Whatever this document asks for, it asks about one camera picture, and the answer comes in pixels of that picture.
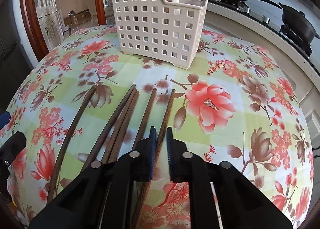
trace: kitchen counter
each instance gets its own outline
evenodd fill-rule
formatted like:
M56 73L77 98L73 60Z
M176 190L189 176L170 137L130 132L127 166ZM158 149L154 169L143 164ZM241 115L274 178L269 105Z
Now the kitchen counter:
M267 39L279 50L290 57L297 64L297 66L299 66L301 70L308 76L317 90L320 91L320 74L318 69L314 66L310 59L308 59L307 57L303 57L292 45L290 45L285 39L281 38L278 34L274 33L272 30L262 25L261 23L241 13L220 5L208 3L207 11L233 20Z

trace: pan handle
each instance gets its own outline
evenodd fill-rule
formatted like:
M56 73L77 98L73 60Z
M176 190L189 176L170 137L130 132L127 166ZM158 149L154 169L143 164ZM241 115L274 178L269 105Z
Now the pan handle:
M282 10L282 7L281 7L280 5L278 5L278 4L276 4L276 3L273 2L273 1L270 1L270 0L258 0L258 1L264 1L264 2L266 2L266 3L268 3L268 4L271 4L271 5L273 5L273 6L276 6L276 7L278 7L280 10Z

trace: tablecloth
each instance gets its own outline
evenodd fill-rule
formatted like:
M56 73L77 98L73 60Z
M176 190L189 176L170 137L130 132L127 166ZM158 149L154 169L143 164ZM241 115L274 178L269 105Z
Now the tablecloth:
M131 150L152 89L157 88L157 96L145 137L150 126L159 131L174 88L168 123L174 137L205 161L231 162L294 228L304 220L313 184L309 132L290 83L266 49L203 30L196 57L183 70L161 60L121 53L116 27L104 25L79 30L50 52L7 109L11 120L0 130L0 145L15 131L27 138L27 147L9 168L8 180L17 206L14 212L24 224L45 206L56 157L89 89L95 86L96 93L70 141L57 193L79 174L133 83L140 97L119 155ZM187 183L169 180L164 143L139 227L190 228L188 199Z

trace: chopstick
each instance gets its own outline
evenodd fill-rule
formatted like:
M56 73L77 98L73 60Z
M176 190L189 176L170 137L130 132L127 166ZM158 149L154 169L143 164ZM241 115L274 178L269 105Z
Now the chopstick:
M150 112L151 112L151 109L152 109L152 104L153 104L153 101L154 101L154 99L156 97L156 93L157 93L157 89L153 88L151 96L150 96L150 99L149 99L149 102L148 102L147 107L146 107L146 110L145 110L145 112L143 114L142 121L141 121L140 126L139 126L139 130L138 130L136 138L134 140L134 143L133 143L133 146L132 146L132 150L135 149L137 142L142 139L142 136L143 136L144 131L146 129L147 122L148 122L148 119L149 119L149 115L150 115Z
M129 122L130 122L134 107L136 106L138 97L139 97L139 91L136 91L135 94L134 94L134 97L132 99L132 102L130 103L129 109L128 109L125 117L124 117L124 121L123 121L123 123L121 125L121 128L119 130L116 142L113 145L113 148L112 148L112 151L110 153L110 156L109 156L109 159L108 159L107 163L114 162L118 158L119 151L120 151L120 148L121 148L121 144L122 144L124 135L125 135L125 133L127 131L127 128L128 128L128 125L129 125Z
M102 159L101 159L101 162L102 162L103 164L106 164L106 163L108 162L108 159L109 159L109 157L110 157L110 154L111 154L113 145L114 145L114 143L115 143L115 141L116 141L116 139L117 139L119 130L120 130L120 128L121 128L121 125L122 125L122 123L123 123L123 121L124 121L124 118L125 118L125 116L126 116L126 114L127 114L127 111L128 111L128 109L129 109L129 106L130 106L133 98L134 98L134 95L135 95L136 91L137 91L136 88L133 89L133 91L132 91L131 94L130 94L130 97L129 97L128 101L126 102L126 104L125 104L125 106L124 106L124 108L123 108L123 110L122 110L122 112L121 112L121 114L120 114L120 117L119 117L119 118L117 119L117 121L116 121L115 128L114 128L114 130L113 130L113 132L112 132L111 138L110 138L109 141L108 141L108 144L107 144L107 146L106 146L106 149L105 149L104 154L103 154Z
M172 90L171 94L170 94L170 98L169 98L169 102L167 105L167 108L165 110L164 113L164 117L162 120L162 124L158 133L158 138L156 141L156 153L155 153L155 163L154 163L154 167L156 167L156 163L160 154L160 150L161 150L161 146L163 143L163 139L164 139L164 135L165 135L165 131L167 129L167 125L168 125L168 120L170 117L170 113L171 113L171 109L172 109L172 104L173 104L173 99L174 99L174 95L175 95L176 90ZM131 229L135 229L138 225L140 216L141 216L141 210L143 208L143 204L146 200L146 196L148 194L149 188L150 188L151 182L144 182L142 185L142 189L136 204L136 207L134 209L133 215L132 215L132 220L131 220Z
M47 204L49 204L50 201L53 199L53 194L54 194L54 190L56 189L56 184L57 184L59 172L61 169L61 165L63 162L63 158L66 155L67 148L68 148L69 142L72 138L73 132L76 129L76 126L77 126L82 114L84 113L85 108L87 107L89 101L91 100L91 98L95 92L96 92L96 87L94 87L94 86L91 87L91 89L88 92L87 97L82 102L75 118L73 119L73 121L70 125L70 128L67 131L66 137L63 140L59 154L57 156L56 163L54 164L54 168L52 171L51 180L50 180L50 184L49 184L49 190L48 190Z
M111 128L115 124L119 114L121 113L122 109L124 108L124 105L128 101L128 98L130 97L130 94L132 93L132 91L135 88L135 86L136 85L133 84L129 88L129 90L127 91L127 93L122 98L121 102L119 103L119 105L117 106L115 111L113 112L113 114L110 117L110 119L108 120L106 126L104 127L104 129L102 130L101 134L99 135L96 143L92 147L92 150L90 151L89 156L87 157L87 160L85 161L85 163L84 163L84 165L83 165L83 167L82 167L80 172L84 171L96 159L96 157L97 157L97 155L98 155L98 153L100 151L101 146L103 145L105 139L107 138Z

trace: utensil holder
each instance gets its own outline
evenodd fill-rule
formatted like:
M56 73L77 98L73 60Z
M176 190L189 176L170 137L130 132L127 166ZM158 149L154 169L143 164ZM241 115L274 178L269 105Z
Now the utensil holder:
M113 0L120 50L188 69L198 50L208 0Z

